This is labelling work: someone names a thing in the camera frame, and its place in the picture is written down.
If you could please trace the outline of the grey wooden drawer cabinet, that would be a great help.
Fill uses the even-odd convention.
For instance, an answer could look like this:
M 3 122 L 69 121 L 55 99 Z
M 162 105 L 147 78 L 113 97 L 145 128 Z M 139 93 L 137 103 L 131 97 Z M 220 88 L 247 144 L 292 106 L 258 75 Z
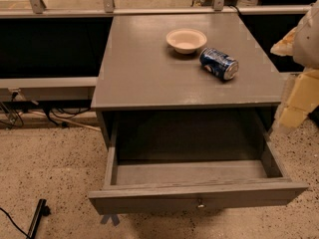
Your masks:
M 202 32 L 208 46 L 239 63 L 223 82 L 165 37 Z M 92 101 L 104 137 L 126 146 L 211 150 L 249 141 L 239 112 L 279 103 L 283 81 L 234 13 L 115 18 Z

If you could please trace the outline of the blue soda can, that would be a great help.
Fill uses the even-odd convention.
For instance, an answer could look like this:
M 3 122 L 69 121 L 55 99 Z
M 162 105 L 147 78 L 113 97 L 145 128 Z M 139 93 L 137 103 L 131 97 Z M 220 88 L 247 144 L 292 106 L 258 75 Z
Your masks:
M 199 61 L 207 71 L 223 81 L 233 79 L 239 69 L 239 63 L 235 59 L 214 48 L 204 48 Z

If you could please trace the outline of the white paper bowl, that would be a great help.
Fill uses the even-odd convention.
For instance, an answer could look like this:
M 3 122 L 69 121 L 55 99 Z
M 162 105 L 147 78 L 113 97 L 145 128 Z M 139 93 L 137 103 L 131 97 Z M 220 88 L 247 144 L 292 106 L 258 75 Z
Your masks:
M 206 36 L 195 29 L 176 29 L 166 35 L 166 42 L 180 54 L 192 54 L 202 48 L 206 42 Z

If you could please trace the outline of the grey top drawer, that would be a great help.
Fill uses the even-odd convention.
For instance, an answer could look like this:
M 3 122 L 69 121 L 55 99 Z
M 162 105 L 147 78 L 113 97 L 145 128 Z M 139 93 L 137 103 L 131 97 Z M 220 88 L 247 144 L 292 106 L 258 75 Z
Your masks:
M 286 205 L 307 189 L 291 179 L 252 110 L 121 113 L 101 214 Z

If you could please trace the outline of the blue tape cross mark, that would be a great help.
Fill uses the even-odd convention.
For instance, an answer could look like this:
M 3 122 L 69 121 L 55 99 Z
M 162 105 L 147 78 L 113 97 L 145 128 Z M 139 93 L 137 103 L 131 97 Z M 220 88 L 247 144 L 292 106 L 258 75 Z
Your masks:
M 114 226 L 118 226 L 120 224 L 120 219 L 117 214 L 107 214 L 102 217 L 101 223 L 107 224 L 109 221 L 113 223 Z

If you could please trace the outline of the black power strip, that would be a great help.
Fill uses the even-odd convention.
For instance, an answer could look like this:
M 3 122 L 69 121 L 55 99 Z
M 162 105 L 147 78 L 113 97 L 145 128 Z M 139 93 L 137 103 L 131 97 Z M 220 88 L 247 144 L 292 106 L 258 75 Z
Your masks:
M 51 209 L 47 205 L 46 199 L 40 199 L 38 201 L 36 210 L 33 215 L 26 239 L 35 239 L 41 219 L 51 214 Z

